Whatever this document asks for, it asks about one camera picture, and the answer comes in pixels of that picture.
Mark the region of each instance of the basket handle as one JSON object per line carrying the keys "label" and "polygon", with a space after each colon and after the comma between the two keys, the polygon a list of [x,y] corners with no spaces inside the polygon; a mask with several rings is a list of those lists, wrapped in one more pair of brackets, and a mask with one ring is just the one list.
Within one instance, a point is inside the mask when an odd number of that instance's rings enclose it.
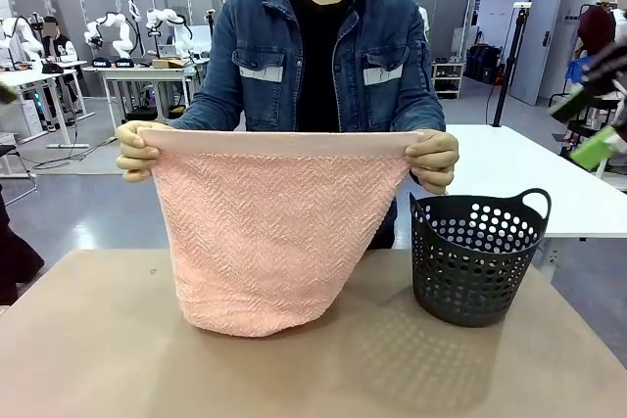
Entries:
{"label": "basket handle", "polygon": [[529,195],[542,195],[542,196],[544,196],[546,198],[546,200],[547,200],[547,215],[545,215],[542,219],[543,220],[547,220],[549,218],[549,216],[551,215],[551,205],[552,205],[551,195],[547,191],[543,190],[542,188],[532,188],[530,190],[523,191],[518,196],[514,196],[512,199],[513,200],[518,200],[518,201],[520,201],[520,203],[524,204],[524,202],[522,200],[524,200]]}

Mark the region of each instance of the workbench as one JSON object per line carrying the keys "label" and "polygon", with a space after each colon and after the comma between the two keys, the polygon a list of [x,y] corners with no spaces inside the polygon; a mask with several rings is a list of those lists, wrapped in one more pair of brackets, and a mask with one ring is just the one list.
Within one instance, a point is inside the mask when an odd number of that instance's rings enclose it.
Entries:
{"label": "workbench", "polygon": [[368,253],[321,318],[264,339],[183,318],[166,251],[75,252],[0,316],[12,418],[623,418],[627,371],[530,267],[504,322],[444,323],[411,254]]}

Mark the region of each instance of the laundry basket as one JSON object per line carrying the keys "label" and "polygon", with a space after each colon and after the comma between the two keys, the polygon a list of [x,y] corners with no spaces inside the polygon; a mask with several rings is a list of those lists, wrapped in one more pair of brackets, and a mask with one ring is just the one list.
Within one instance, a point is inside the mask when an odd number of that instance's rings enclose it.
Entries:
{"label": "laundry basket", "polygon": [[[547,199],[542,217],[523,203]],[[503,319],[547,229],[551,197],[410,196],[413,293],[432,315],[463,327]]]}

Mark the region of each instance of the person's right hand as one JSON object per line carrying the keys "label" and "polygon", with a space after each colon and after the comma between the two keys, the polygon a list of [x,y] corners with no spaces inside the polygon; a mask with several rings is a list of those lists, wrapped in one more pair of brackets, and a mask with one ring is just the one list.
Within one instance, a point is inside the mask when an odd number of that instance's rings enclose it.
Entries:
{"label": "person's right hand", "polygon": [[144,181],[151,175],[151,168],[159,158],[159,150],[147,147],[137,132],[140,127],[150,129],[171,129],[171,127],[152,121],[129,121],[116,130],[120,141],[118,168],[125,170],[124,180],[131,183]]}

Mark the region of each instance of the hand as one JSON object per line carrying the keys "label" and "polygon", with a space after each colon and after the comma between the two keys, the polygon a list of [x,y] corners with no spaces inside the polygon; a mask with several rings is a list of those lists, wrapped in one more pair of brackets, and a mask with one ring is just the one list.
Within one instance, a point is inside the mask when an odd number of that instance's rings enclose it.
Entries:
{"label": "hand", "polygon": [[429,193],[444,195],[453,182],[459,142],[447,132],[425,129],[420,134],[419,141],[405,150],[411,173]]}
{"label": "hand", "polygon": [[150,169],[159,158],[159,150],[154,147],[147,147],[144,140],[139,137],[137,130],[140,127],[171,129],[171,127],[159,122],[129,121],[116,130],[116,137],[120,141],[118,168],[126,170],[124,180],[131,183],[138,183],[148,178],[151,175]]}

